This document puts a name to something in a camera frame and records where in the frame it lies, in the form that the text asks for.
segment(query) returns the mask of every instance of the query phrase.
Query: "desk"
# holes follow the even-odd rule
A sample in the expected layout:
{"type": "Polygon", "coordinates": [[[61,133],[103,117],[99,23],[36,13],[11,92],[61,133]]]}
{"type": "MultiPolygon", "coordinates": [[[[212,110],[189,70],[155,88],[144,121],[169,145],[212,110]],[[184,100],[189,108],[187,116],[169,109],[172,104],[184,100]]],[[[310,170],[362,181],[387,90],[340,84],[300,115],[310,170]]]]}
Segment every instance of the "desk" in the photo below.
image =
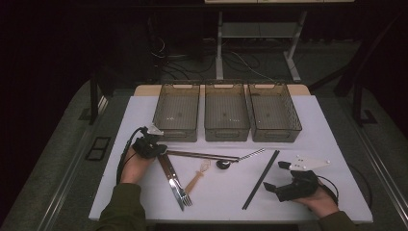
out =
{"type": "MultiPolygon", "coordinates": [[[[281,153],[266,176],[266,182],[277,186],[291,182],[290,173],[279,168],[278,161],[291,162],[296,155],[330,160],[332,164],[329,167],[316,169],[315,173],[336,184],[340,191],[340,208],[346,211],[354,222],[372,222],[370,209],[344,161],[317,99],[308,95],[304,86],[289,85],[289,89],[303,126],[294,143],[255,143],[250,135],[245,142],[206,142],[203,125],[204,95],[201,95],[198,141],[168,142],[168,149],[234,156],[243,156],[261,147],[267,151],[233,164],[227,170],[218,169],[215,162],[212,162],[191,192],[193,205],[186,207],[184,212],[180,210],[160,164],[154,162],[140,181],[141,203],[147,220],[152,223],[300,223],[316,219],[304,206],[294,202],[279,202],[275,194],[267,192],[263,187],[257,191],[248,209],[242,210],[273,151],[279,149],[281,153]]],[[[100,213],[109,203],[123,147],[134,130],[152,121],[159,90],[160,86],[139,86],[135,96],[129,100],[89,214],[90,219],[99,219],[100,213]]],[[[199,170],[202,160],[178,156],[170,156],[170,159],[182,186],[186,187],[199,170]]]]}

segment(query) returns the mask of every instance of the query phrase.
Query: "black chopstick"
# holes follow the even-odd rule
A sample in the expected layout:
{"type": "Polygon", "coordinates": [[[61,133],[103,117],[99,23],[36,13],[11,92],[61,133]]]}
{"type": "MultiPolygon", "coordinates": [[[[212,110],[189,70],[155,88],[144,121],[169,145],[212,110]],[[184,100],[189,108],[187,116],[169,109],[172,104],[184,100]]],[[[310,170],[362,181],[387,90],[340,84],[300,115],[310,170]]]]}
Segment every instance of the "black chopstick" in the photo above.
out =
{"type": "Polygon", "coordinates": [[[262,182],[264,181],[265,176],[267,176],[268,171],[269,171],[270,168],[272,167],[273,162],[275,162],[276,157],[278,156],[279,152],[280,152],[279,150],[275,150],[275,152],[273,153],[272,157],[270,158],[269,163],[267,164],[267,167],[265,167],[264,172],[262,172],[261,178],[259,178],[259,180],[258,180],[258,182],[256,183],[256,185],[255,185],[254,189],[252,190],[251,194],[250,194],[249,197],[246,199],[245,204],[243,204],[243,207],[242,207],[243,210],[246,210],[246,209],[248,208],[249,203],[251,202],[251,200],[252,200],[252,198],[254,197],[256,191],[258,191],[259,187],[261,186],[262,182]]]}

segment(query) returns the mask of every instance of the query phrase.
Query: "gray basket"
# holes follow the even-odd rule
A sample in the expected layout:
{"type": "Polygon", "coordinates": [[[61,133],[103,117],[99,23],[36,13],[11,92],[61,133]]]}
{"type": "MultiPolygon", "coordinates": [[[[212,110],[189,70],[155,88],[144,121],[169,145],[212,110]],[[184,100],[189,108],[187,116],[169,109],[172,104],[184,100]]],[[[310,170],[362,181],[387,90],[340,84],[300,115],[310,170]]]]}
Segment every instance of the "gray basket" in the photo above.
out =
{"type": "Polygon", "coordinates": [[[253,141],[294,142],[296,140],[302,126],[285,84],[250,84],[246,98],[253,141]]]}
{"type": "Polygon", "coordinates": [[[200,81],[162,84],[153,123],[164,132],[160,141],[197,141],[200,81]]]}
{"type": "Polygon", "coordinates": [[[246,141],[249,116],[241,80],[208,80],[205,86],[205,140],[246,141]]]}

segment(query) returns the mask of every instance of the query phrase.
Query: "white table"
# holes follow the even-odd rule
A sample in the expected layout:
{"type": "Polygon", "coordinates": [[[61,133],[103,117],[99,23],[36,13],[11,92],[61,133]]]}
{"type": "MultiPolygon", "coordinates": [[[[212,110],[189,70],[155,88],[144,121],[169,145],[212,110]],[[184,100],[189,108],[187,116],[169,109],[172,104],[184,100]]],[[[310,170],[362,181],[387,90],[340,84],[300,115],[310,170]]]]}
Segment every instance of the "white table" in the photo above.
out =
{"type": "MultiPolygon", "coordinates": [[[[89,218],[99,219],[109,203],[115,186],[116,168],[125,143],[139,127],[151,123],[158,96],[131,97],[115,144],[102,177],[89,218]]],[[[253,142],[249,134],[246,142],[206,142],[204,140],[204,97],[200,98],[197,142],[167,142],[169,150],[194,151],[218,155],[243,156],[261,147],[267,151],[233,164],[226,170],[211,167],[204,173],[191,192],[193,205],[182,212],[174,198],[159,162],[155,161],[140,182],[141,204],[149,222],[201,222],[201,223],[300,223],[316,219],[304,206],[279,202],[274,193],[261,186],[247,210],[242,206],[265,169],[273,151],[281,152],[265,178],[276,186],[291,183],[289,171],[278,167],[278,161],[291,162],[296,155],[330,160],[329,167],[315,170],[317,175],[331,180],[340,191],[340,209],[356,223],[372,222],[372,214],[362,196],[333,134],[314,96],[293,96],[303,130],[294,143],[253,142]]],[[[201,159],[169,156],[186,187],[199,170],[201,159]]]]}

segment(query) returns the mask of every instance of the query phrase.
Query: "green sleeve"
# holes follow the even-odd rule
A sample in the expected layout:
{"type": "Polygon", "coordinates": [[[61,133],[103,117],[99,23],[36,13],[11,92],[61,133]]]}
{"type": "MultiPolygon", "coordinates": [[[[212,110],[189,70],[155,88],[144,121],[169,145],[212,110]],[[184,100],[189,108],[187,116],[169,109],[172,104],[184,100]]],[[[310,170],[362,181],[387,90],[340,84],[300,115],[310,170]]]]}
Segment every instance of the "green sleeve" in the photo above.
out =
{"type": "Polygon", "coordinates": [[[322,231],[357,231],[357,226],[351,221],[348,215],[337,212],[319,220],[322,231]]]}
{"type": "Polygon", "coordinates": [[[115,186],[111,201],[102,211],[95,230],[146,230],[140,192],[140,186],[134,184],[115,186]]]}

